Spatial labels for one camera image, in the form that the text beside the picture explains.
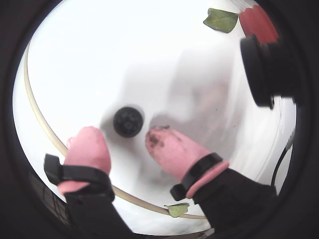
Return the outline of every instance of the black ring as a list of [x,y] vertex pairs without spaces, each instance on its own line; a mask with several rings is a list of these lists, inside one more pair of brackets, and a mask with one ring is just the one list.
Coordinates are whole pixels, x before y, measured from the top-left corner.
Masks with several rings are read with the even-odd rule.
[[170,190],[171,195],[176,201],[180,201],[186,197],[186,193],[191,186],[196,183],[208,169],[223,161],[217,153],[211,153],[198,160],[190,170],[185,174],[182,182],[175,185]]

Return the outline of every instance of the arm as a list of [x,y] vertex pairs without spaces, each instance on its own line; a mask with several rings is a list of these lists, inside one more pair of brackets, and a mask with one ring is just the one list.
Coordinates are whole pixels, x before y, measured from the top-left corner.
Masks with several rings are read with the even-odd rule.
[[226,169],[200,188],[193,199],[215,232],[238,226],[266,209],[277,197],[275,187],[259,184]]

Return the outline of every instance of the pink glove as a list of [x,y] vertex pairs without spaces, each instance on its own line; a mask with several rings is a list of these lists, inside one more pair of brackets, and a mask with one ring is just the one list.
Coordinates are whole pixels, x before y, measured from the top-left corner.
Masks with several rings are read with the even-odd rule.
[[[98,168],[109,174],[111,170],[111,158],[103,134],[98,128],[84,127],[79,133],[67,142],[68,152],[65,157],[65,165],[79,165]],[[58,185],[59,192],[63,195],[68,192],[76,192],[89,183],[65,181]]]
[[[188,170],[202,157],[212,153],[180,132],[169,127],[154,127],[146,135],[146,148],[164,171],[182,181]],[[229,166],[220,162],[208,170],[187,192],[192,198],[202,186],[217,177]]]

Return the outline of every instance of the black knob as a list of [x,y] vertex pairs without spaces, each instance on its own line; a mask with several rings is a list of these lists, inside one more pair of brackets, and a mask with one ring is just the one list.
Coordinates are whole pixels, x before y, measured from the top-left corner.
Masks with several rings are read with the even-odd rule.
[[132,107],[119,109],[113,118],[116,133],[125,138],[136,136],[143,127],[143,116]]
[[297,97],[298,72],[285,44],[260,44],[255,35],[240,42],[250,91],[258,106],[274,107],[274,96]]

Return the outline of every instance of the black cap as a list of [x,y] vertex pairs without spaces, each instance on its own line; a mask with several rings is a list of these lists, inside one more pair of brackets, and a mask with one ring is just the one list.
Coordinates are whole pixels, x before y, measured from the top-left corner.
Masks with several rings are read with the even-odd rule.
[[143,127],[143,116],[132,107],[119,109],[113,118],[113,126],[116,133],[125,138],[136,136]]

